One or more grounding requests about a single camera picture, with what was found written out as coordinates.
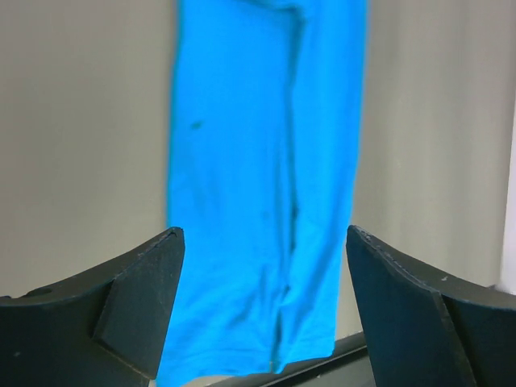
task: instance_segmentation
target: wrinkled fabric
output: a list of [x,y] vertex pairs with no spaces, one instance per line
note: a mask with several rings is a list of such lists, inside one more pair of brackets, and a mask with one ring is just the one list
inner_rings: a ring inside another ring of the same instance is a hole
[[168,224],[186,253],[159,387],[331,355],[365,20],[365,0],[179,1]]

